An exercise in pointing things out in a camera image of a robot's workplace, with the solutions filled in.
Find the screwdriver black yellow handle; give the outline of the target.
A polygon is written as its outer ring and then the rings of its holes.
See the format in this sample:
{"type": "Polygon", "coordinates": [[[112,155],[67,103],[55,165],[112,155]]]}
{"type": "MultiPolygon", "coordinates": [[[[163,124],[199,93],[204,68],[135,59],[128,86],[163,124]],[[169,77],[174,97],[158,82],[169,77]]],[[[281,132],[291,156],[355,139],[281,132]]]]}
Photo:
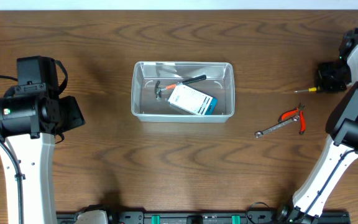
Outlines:
{"type": "Polygon", "coordinates": [[[316,92],[318,91],[318,88],[312,87],[305,90],[295,90],[294,93],[308,93],[308,92],[316,92]]]}

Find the red handled pliers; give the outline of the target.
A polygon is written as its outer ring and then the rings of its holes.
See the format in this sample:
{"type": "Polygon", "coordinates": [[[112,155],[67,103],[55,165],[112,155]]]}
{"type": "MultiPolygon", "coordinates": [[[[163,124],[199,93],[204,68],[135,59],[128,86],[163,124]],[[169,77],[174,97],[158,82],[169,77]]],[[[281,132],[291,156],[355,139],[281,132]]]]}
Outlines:
{"type": "Polygon", "coordinates": [[[300,117],[300,131],[299,134],[304,134],[304,132],[306,131],[306,122],[305,122],[305,117],[303,114],[303,110],[304,110],[305,106],[301,103],[299,103],[299,105],[290,111],[286,111],[285,113],[283,113],[279,119],[278,122],[281,123],[285,120],[287,120],[288,118],[298,115],[300,117]]]}

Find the silver combination wrench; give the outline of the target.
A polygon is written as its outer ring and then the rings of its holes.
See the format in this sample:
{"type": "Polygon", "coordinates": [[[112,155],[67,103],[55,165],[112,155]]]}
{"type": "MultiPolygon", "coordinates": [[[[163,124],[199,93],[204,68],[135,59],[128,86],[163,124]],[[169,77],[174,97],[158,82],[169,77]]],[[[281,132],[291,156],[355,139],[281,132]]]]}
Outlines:
{"type": "Polygon", "coordinates": [[[282,127],[288,125],[288,124],[297,122],[299,119],[300,119],[300,116],[299,116],[299,115],[295,115],[295,116],[293,116],[293,117],[291,117],[291,118],[289,118],[289,119],[287,119],[287,120],[285,120],[285,121],[279,122],[279,123],[276,124],[275,126],[272,126],[272,127],[268,128],[268,129],[265,129],[265,130],[263,130],[263,131],[257,131],[257,132],[254,134],[254,136],[255,136],[256,138],[261,138],[262,136],[264,136],[264,135],[266,135],[266,134],[270,134],[270,133],[272,133],[272,132],[274,132],[274,131],[276,131],[276,130],[278,130],[278,129],[280,129],[280,128],[282,128],[282,127]]]}

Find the small hammer black handle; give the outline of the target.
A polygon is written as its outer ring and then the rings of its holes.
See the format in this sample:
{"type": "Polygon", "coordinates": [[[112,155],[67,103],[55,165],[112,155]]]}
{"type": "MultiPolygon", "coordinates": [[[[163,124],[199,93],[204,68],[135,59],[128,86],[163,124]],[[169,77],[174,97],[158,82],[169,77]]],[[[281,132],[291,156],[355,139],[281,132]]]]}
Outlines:
{"type": "Polygon", "coordinates": [[[172,90],[172,89],[175,89],[177,86],[180,86],[180,85],[188,85],[188,84],[191,84],[191,83],[196,83],[196,82],[200,82],[200,81],[203,81],[206,79],[206,75],[200,75],[200,76],[197,76],[197,77],[194,77],[194,78],[189,78],[185,81],[182,81],[182,82],[177,82],[177,83],[174,83],[174,84],[171,84],[171,85],[167,85],[165,87],[159,87],[160,85],[160,80],[158,80],[155,84],[155,87],[154,87],[154,92],[155,92],[155,96],[156,96],[156,99],[161,99],[162,97],[162,92],[165,91],[165,90],[172,90]]]}

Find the clear plastic container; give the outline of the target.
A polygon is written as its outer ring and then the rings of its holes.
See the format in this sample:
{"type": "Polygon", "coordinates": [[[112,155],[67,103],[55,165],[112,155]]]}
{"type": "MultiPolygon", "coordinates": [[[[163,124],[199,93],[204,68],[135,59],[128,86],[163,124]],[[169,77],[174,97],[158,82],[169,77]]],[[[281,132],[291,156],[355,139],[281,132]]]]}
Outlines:
{"type": "Polygon", "coordinates": [[[137,62],[131,111],[143,122],[224,123],[235,112],[227,62],[137,62]]]}

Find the white blue card package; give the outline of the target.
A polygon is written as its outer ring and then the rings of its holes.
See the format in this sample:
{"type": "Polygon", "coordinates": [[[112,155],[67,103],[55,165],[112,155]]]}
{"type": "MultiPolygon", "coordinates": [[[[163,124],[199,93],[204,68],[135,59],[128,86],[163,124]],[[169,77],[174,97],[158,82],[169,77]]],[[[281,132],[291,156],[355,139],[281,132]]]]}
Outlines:
{"type": "Polygon", "coordinates": [[[211,115],[217,105],[217,99],[186,85],[177,86],[168,102],[193,115],[211,115]]]}

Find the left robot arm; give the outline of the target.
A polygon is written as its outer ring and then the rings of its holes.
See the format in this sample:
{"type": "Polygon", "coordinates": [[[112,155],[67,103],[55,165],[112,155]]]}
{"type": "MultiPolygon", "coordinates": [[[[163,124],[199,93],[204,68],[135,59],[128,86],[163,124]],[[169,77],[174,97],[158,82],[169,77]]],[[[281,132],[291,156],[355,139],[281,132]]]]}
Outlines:
{"type": "Polygon", "coordinates": [[[57,137],[85,124],[75,97],[61,97],[59,60],[17,59],[17,85],[0,98],[0,157],[9,223],[57,223],[52,161],[57,137]]]}

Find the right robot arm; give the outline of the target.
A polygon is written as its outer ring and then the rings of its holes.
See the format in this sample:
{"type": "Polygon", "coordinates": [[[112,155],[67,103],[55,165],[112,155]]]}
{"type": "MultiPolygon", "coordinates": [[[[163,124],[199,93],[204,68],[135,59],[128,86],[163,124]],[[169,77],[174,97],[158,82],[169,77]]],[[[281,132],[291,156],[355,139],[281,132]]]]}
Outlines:
{"type": "Polygon", "coordinates": [[[326,144],[304,184],[278,209],[272,223],[349,223],[343,212],[324,214],[324,205],[347,168],[358,159],[358,28],[347,31],[339,58],[321,63],[318,91],[346,91],[326,123],[326,144]]]}

